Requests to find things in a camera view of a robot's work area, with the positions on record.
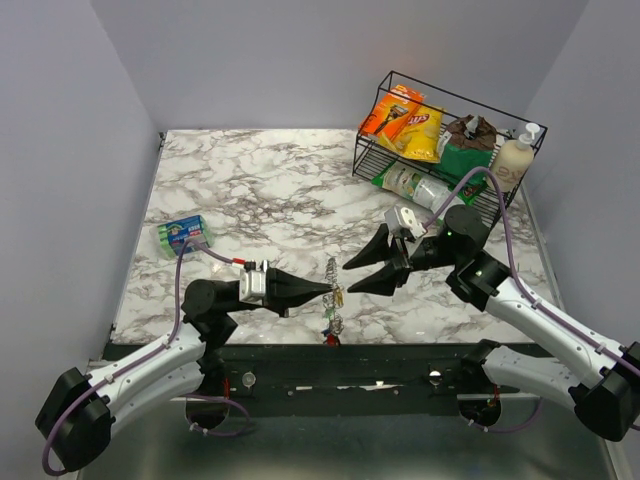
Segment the yellow key tag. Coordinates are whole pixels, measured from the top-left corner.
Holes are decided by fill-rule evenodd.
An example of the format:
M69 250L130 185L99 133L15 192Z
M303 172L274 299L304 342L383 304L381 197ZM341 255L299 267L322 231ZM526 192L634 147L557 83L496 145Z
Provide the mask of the yellow key tag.
M333 292L333 298L337 308L342 308L344 306L344 294L341 289L336 289Z

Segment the metal keyring holder with rings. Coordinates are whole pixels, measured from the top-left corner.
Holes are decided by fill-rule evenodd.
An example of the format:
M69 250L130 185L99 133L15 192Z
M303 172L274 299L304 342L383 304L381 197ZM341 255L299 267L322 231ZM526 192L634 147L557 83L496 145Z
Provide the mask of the metal keyring holder with rings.
M340 334L343 332L344 329L344 321L343 318L340 314L340 309L341 308L337 308L335 303L334 303L334 298L333 298L333 292L336 289L341 289L342 287L339 285L338 283L338 266L337 266L337 262L336 262L336 258L335 257L330 257L326 263L326 267L325 267L325 281L329 284L329 286L331 287L330 291L326 294L323 295L322 297L322 302L323 302L323 306L324 306L324 313L326 310L329 309L333 309L334 310L334 317L331 320L328 320L324 317L323 314L323 318L327 321L327 327L326 328L330 328L331 329L331 333L328 336L324 336L324 343L327 337L329 336L334 336L337 337L340 341Z

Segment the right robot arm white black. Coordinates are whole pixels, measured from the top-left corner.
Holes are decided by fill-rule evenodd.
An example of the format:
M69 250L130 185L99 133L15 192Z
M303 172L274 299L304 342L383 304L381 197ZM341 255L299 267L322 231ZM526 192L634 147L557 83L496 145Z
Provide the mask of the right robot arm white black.
M351 293L391 297L413 272L450 268L446 283L461 301L524 333L548 358L485 341L480 357L464 362L460 379L480 392L509 386L571 410L592 433L621 441L639 418L639 345L623 345L584 326L527 286L512 263L489 254L489 230L472 207L449 208L434 235L412 210L392 208L375 235L344 267L381 263L349 287Z

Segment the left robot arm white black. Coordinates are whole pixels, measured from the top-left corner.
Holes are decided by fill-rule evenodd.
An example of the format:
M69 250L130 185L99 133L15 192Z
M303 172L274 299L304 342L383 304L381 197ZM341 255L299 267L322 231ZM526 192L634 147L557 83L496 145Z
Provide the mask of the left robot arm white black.
M90 374L71 368L59 375L35 419L45 439L44 472L62 476L84 468L118 430L157 403L214 393L222 372L205 358L235 331L232 314L266 309L284 317L330 290L271 267L241 271L234 281L190 282L168 333Z

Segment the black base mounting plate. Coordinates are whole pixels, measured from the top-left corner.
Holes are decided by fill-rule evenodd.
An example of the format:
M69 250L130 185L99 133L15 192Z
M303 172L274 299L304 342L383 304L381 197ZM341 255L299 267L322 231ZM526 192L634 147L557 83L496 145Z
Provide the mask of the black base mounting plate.
M199 360L173 347L111 375L99 395L115 418L191 392L254 417L469 413L495 419L499 389L478 365L487 345L227 345Z

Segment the dark green bag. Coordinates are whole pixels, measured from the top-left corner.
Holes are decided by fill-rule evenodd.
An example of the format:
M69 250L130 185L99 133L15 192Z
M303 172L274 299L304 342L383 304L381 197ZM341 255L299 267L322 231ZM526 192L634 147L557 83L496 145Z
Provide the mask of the dark green bag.
M442 149L437 170L450 182L457 184L474 168L488 168L492 156L492 150L462 148L448 142Z

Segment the green sponge pack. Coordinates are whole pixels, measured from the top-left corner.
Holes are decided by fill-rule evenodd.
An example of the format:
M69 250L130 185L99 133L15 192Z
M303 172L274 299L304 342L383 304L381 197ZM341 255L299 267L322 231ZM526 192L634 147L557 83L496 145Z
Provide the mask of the green sponge pack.
M179 255L186 240L191 239L205 247L211 247L213 237L201 215L193 215L155 227L159 249L166 258Z

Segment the yellow chips bag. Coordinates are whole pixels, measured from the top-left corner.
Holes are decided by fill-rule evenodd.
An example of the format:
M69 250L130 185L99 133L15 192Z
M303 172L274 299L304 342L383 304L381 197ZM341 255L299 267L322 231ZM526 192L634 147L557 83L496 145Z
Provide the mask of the yellow chips bag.
M405 159L437 164L442 117L440 110L420 106L393 138L381 133L378 143Z

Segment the orange razor package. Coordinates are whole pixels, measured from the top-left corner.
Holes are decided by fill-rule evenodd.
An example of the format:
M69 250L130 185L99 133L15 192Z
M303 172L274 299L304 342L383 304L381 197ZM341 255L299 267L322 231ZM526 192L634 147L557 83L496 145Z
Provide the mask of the orange razor package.
M424 103L426 96L398 84L386 92L359 127L359 133L373 140L393 140Z

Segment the brown crumpled bag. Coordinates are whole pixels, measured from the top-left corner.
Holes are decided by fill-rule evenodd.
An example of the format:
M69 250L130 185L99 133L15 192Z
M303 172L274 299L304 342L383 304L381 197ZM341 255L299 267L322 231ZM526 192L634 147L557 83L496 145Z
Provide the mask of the brown crumpled bag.
M445 128L450 135L448 143L463 150L492 151L497 137L496 128L483 116L467 115Z

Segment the cream lotion pump bottle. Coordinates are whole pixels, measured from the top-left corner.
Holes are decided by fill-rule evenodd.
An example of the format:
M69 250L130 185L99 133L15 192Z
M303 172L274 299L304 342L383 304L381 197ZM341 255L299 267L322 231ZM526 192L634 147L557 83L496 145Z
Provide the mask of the cream lotion pump bottle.
M533 143L541 127L527 123L517 139L506 140L497 152L490 171L502 193L511 192L534 160Z

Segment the aluminium frame rail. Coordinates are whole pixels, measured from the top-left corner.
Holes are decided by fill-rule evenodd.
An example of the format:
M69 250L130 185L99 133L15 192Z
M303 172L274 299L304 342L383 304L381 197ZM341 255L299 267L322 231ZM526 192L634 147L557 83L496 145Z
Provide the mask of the aluminium frame rail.
M478 431L425 415L262 418L249 434L190 431L174 400L139 418L81 472L84 479L631 479L625 443L589 434L563 409L517 396Z

